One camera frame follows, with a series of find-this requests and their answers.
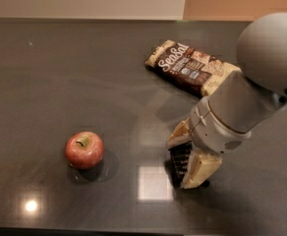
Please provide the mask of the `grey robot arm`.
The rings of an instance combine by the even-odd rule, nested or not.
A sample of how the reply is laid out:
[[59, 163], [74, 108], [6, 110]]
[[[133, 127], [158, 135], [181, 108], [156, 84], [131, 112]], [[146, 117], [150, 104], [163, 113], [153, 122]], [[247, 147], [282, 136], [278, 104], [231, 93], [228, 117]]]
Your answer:
[[287, 106], [287, 13], [249, 24], [236, 56], [240, 68], [203, 97], [167, 141], [182, 189], [200, 186], [223, 154], [238, 149], [258, 123]]

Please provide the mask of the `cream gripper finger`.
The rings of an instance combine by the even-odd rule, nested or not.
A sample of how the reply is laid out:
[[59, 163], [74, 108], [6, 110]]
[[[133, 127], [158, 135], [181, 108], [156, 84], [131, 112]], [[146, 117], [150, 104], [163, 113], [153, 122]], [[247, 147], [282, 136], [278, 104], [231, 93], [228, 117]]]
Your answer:
[[182, 145], [184, 143], [190, 142], [191, 136], [189, 133], [189, 118], [181, 121], [174, 129], [174, 131], [169, 136], [166, 147], [171, 149], [173, 147]]
[[204, 183], [221, 165], [222, 157], [216, 153], [184, 145], [179, 171], [183, 177], [180, 187], [194, 189]]

